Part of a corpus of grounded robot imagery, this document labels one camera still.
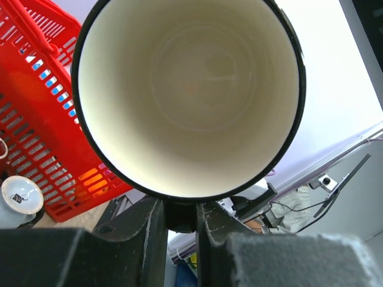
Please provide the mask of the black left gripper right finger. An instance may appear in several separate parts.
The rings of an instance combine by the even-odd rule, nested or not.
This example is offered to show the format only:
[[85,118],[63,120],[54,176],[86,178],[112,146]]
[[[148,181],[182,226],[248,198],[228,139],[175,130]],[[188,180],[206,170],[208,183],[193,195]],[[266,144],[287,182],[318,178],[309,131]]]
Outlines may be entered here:
[[358,238],[258,235],[215,202],[196,206],[196,241],[199,286],[382,286]]

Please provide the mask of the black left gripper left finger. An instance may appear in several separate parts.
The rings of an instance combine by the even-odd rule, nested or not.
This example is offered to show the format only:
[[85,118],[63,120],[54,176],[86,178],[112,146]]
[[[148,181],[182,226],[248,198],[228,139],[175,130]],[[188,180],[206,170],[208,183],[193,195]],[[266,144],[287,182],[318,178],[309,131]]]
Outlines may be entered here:
[[1,286],[163,286],[164,202],[144,197],[94,233],[1,230]]

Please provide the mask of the light blue footed mug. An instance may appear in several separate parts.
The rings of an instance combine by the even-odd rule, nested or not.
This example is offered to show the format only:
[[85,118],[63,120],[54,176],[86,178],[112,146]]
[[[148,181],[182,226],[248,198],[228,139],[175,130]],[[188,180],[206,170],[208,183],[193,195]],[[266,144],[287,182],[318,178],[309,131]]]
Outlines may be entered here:
[[10,176],[1,184],[1,229],[14,229],[35,219],[44,205],[42,191],[23,176]]

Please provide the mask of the cream enamel mug black rim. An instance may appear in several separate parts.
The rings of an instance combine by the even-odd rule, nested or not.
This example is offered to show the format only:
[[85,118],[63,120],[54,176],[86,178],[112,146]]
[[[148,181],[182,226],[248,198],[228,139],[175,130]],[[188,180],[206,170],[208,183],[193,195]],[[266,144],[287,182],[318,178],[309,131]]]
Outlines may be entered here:
[[263,179],[303,117],[302,48],[276,1],[98,1],[73,60],[90,146],[165,202],[170,229]]

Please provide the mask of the brown mug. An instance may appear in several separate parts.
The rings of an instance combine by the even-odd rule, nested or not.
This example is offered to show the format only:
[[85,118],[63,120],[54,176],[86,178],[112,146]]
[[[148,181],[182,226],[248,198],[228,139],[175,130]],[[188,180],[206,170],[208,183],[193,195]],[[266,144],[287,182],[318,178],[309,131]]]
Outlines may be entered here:
[[8,155],[8,146],[5,141],[0,138],[0,159],[5,159]]

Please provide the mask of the person in striped shirt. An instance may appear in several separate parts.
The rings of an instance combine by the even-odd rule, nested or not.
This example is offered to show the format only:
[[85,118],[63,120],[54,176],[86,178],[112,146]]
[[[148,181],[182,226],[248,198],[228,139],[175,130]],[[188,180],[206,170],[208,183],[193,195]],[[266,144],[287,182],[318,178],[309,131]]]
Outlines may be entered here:
[[247,227],[259,234],[293,234],[308,222],[311,212],[310,188],[307,185],[291,191],[279,198],[266,210],[263,219],[260,217],[245,223]]

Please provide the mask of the black tray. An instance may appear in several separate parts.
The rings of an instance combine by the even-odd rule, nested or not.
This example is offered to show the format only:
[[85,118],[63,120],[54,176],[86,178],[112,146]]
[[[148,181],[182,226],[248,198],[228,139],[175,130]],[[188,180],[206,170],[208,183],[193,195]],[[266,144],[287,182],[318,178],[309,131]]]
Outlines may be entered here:
[[42,207],[42,209],[35,214],[35,217],[33,220],[21,224],[19,228],[32,228],[35,224],[37,224],[41,220],[44,214],[45,214],[45,208]]

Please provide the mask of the red plastic basket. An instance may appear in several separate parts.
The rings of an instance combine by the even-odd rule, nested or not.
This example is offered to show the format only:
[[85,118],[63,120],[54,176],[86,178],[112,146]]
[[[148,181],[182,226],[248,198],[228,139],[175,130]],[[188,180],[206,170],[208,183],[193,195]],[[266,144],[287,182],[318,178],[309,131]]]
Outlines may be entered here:
[[72,100],[80,23],[52,1],[1,2],[2,172],[34,181],[57,222],[130,190],[91,149]]

